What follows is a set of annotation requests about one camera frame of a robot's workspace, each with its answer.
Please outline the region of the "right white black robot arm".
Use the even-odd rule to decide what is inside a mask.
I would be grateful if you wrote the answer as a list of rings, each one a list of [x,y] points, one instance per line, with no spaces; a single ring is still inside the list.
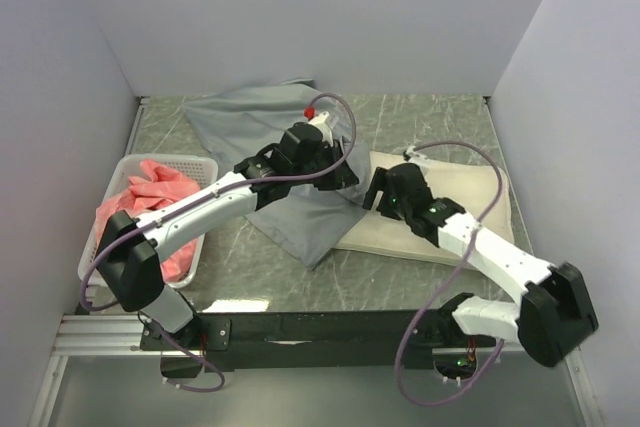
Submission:
[[[417,165],[376,168],[363,206],[404,222],[415,236],[460,257],[508,295],[500,302],[463,293],[432,312],[447,344],[492,337],[517,343],[538,364],[554,367],[598,330],[577,267],[539,259],[482,226],[452,199],[434,197]]]

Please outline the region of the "grey pillowcase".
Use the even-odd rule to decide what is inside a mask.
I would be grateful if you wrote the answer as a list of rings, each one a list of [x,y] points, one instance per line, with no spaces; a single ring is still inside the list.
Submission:
[[[370,150],[313,81],[245,87],[183,109],[222,169],[256,179],[258,209],[248,220],[305,266],[316,267],[364,217]]]

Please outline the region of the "beige pillow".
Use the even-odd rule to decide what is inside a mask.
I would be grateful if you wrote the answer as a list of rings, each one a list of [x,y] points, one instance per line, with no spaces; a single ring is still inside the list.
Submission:
[[[478,217],[494,198],[498,184],[489,166],[470,166],[428,160],[421,166],[425,180],[437,197],[448,197]],[[503,180],[500,200],[484,218],[482,224],[503,239],[513,242],[512,211],[509,182]],[[368,211],[335,245],[350,250],[387,257],[455,265],[458,257],[428,241],[413,235],[402,221],[385,218],[379,212]]]

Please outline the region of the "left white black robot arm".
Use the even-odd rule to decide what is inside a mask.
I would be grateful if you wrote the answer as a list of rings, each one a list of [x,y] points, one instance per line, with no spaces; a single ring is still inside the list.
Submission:
[[[337,191],[357,184],[347,158],[353,140],[324,121],[298,122],[280,141],[236,164],[210,186],[163,209],[131,217],[112,215],[91,268],[98,271],[127,312],[149,318],[176,348],[200,335],[189,302],[163,279],[161,264],[184,245],[220,224],[285,198],[300,185]]]

